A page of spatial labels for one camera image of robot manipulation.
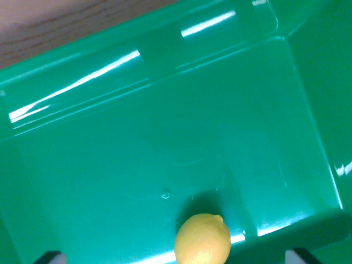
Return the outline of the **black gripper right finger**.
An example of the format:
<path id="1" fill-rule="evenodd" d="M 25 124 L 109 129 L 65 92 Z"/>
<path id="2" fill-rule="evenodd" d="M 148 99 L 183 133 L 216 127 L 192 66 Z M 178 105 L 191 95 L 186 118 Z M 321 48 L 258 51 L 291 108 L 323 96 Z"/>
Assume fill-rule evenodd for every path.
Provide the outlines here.
<path id="1" fill-rule="evenodd" d="M 308 250 L 299 247 L 285 252 L 285 264 L 320 264 L 320 261 Z"/>

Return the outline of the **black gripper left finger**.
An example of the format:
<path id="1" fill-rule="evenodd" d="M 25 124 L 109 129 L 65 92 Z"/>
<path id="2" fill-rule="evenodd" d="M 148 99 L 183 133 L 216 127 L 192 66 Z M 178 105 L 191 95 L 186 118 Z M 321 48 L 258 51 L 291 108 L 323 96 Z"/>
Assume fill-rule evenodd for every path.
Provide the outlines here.
<path id="1" fill-rule="evenodd" d="M 34 264 L 67 264 L 67 256 L 61 251 L 47 251 Z"/>

